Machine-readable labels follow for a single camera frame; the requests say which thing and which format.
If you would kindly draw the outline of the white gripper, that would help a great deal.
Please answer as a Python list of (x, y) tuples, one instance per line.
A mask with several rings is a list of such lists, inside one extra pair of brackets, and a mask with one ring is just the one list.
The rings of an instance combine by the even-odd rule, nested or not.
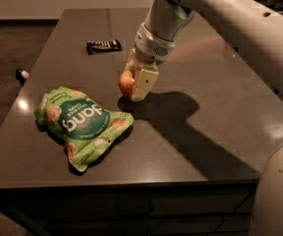
[(145, 99), (159, 72), (156, 64), (164, 63), (176, 46), (175, 41), (167, 41), (150, 32), (142, 23), (135, 36), (135, 48), (128, 56), (125, 71), (134, 75), (135, 84), (131, 96), (132, 101)]

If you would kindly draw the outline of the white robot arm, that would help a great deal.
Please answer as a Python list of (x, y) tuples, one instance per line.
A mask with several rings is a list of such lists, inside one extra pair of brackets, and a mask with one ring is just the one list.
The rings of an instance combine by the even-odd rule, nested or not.
[[(176, 46), (179, 32), (200, 15), (230, 48), (232, 69), (250, 69), (283, 101), (283, 14), (255, 0), (154, 0), (135, 36), (119, 79), (122, 95), (141, 101), (148, 95)], [(283, 143), (261, 173), (249, 236), (283, 236)]]

